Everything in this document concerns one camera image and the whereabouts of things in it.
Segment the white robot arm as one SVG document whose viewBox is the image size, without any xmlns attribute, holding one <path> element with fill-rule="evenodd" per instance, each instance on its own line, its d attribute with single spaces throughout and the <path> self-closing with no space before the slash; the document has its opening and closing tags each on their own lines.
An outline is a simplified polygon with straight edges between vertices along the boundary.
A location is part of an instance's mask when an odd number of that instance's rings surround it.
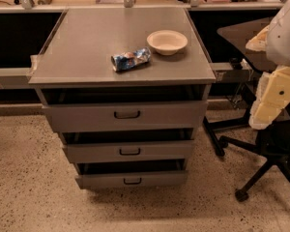
<svg viewBox="0 0 290 232">
<path fill-rule="evenodd" d="M 290 103 L 290 0 L 268 26 L 248 41 L 246 49 L 265 51 L 267 58 L 276 64 L 272 73 L 261 75 L 250 109 L 249 125 L 263 130 Z"/>
</svg>

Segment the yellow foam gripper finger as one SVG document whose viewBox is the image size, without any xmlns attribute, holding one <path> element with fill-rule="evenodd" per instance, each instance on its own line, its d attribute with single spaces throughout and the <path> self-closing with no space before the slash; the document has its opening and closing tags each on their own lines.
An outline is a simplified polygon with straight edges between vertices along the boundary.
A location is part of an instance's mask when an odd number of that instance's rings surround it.
<svg viewBox="0 0 290 232">
<path fill-rule="evenodd" d="M 255 130 L 265 129 L 289 103 L 290 67 L 278 66 L 272 73 L 264 72 L 250 109 L 249 125 Z"/>
<path fill-rule="evenodd" d="M 264 27 L 256 36 L 246 43 L 246 49 L 252 51 L 265 51 L 269 26 Z"/>
</svg>

